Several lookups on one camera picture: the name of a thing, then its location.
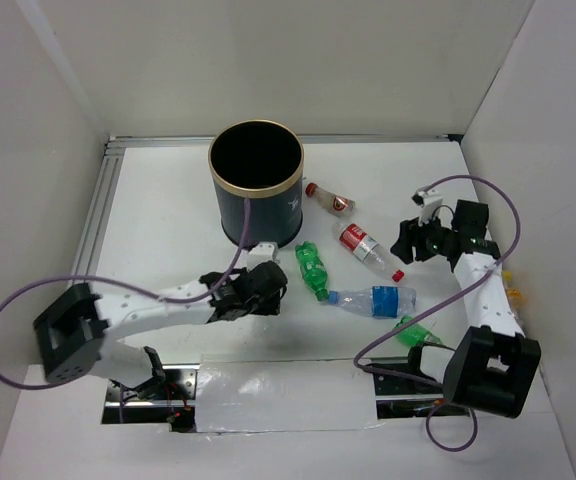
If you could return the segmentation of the clear bottle red label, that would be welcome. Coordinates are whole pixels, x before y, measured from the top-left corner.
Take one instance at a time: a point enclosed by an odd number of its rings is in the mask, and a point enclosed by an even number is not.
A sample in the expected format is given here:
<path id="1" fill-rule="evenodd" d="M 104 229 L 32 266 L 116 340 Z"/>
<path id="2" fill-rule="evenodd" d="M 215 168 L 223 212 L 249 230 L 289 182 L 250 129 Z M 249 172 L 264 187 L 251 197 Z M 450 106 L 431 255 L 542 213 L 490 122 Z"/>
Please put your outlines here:
<path id="1" fill-rule="evenodd" d="M 334 239 L 374 274 L 394 283 L 401 282 L 404 271 L 384 247 L 352 221 L 333 224 Z"/>

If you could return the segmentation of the clear bottle blue label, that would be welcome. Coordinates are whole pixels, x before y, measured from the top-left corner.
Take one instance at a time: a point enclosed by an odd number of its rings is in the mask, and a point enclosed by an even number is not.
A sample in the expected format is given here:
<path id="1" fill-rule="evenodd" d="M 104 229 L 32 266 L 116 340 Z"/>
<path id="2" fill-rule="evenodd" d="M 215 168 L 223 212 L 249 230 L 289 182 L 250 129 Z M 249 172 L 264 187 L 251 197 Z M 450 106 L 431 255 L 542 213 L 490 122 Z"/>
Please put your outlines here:
<path id="1" fill-rule="evenodd" d="M 412 288 L 372 286 L 361 291 L 330 291 L 327 303 L 362 317 L 399 318 L 415 313 L 416 300 Z"/>

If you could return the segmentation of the crushed green plastic bottle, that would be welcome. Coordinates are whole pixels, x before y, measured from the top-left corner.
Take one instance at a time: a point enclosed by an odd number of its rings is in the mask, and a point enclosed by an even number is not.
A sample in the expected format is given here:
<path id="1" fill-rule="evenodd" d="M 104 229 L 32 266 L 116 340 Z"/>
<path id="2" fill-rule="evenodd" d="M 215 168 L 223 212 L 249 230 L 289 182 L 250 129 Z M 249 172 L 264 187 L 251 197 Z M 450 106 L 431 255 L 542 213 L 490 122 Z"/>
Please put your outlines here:
<path id="1" fill-rule="evenodd" d="M 328 300 L 328 272 L 320 258 L 317 246 L 305 241 L 295 247 L 296 260 L 302 279 L 320 302 Z"/>

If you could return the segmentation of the small bottle red cap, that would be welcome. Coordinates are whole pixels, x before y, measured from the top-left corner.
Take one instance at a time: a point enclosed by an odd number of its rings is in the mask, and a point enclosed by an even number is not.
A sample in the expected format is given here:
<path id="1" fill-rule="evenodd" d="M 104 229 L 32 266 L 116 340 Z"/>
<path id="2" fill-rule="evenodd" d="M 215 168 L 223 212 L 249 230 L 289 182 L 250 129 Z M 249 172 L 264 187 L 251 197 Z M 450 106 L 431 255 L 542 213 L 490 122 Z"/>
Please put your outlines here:
<path id="1" fill-rule="evenodd" d="M 350 217 L 354 212 L 355 202 L 353 200 L 330 192 L 314 182 L 307 184 L 305 194 L 325 211 L 338 218 Z"/>

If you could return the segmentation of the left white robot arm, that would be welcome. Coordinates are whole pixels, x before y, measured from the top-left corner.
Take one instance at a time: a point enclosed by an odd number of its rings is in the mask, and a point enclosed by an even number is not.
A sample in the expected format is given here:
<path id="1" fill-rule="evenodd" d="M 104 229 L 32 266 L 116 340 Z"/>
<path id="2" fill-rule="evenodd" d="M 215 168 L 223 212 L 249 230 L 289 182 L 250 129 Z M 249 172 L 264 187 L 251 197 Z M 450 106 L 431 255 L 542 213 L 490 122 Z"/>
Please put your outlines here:
<path id="1" fill-rule="evenodd" d="M 237 268 L 225 282 L 220 276 L 211 272 L 154 298 L 99 295 L 88 283 L 71 286 L 33 322 L 45 381 L 61 385 L 92 375 L 140 399 L 157 397 L 167 382 L 159 354 L 150 346 L 127 345 L 125 338 L 279 314 L 288 279 L 277 263 Z"/>

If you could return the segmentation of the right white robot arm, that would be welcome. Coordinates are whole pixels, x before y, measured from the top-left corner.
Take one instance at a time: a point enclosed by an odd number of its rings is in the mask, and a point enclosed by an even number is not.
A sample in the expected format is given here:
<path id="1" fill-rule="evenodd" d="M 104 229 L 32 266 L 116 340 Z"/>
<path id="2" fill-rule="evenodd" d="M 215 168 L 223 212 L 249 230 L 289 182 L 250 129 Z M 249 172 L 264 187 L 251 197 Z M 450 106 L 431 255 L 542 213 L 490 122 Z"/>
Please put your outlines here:
<path id="1" fill-rule="evenodd" d="M 424 341 L 414 347 L 404 379 L 416 392 L 437 382 L 447 402 L 516 418 L 521 413 L 541 349 L 525 336 L 509 304 L 500 251 L 487 237 L 489 209 L 478 202 L 457 202 L 450 226 L 442 225 L 438 210 L 443 199 L 435 194 L 414 195 L 421 213 L 400 224 L 391 251 L 404 263 L 446 258 L 459 286 L 483 284 L 464 297 L 468 328 L 455 350 Z"/>

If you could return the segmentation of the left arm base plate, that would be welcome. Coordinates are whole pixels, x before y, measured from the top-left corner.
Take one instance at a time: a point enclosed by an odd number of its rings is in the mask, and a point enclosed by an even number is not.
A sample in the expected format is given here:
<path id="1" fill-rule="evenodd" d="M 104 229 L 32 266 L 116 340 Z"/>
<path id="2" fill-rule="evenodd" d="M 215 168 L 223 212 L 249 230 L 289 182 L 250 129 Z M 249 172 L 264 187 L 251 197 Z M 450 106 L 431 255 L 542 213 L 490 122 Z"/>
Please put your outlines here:
<path id="1" fill-rule="evenodd" d="M 172 432 L 192 433 L 195 424 L 195 399 L 198 364 L 164 366 L 166 380 L 146 399 L 132 390 L 109 382 L 101 423 L 104 425 L 157 424 Z"/>

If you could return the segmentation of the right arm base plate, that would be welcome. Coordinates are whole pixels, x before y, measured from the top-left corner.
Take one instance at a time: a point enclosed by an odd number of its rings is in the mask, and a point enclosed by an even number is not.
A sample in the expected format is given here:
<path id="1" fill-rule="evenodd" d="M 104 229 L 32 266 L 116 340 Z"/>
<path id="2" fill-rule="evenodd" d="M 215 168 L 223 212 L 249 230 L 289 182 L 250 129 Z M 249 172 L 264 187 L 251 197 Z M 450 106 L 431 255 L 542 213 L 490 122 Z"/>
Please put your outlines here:
<path id="1" fill-rule="evenodd" d="M 390 359 L 392 362 L 371 363 L 373 368 L 394 370 L 410 373 L 407 360 L 403 358 Z M 397 376 L 373 373 L 376 397 L 377 418 L 380 420 L 425 418 L 429 411 L 442 400 L 441 388 L 419 383 Z M 459 407 L 442 407 L 435 415 L 438 416 L 468 416 Z"/>

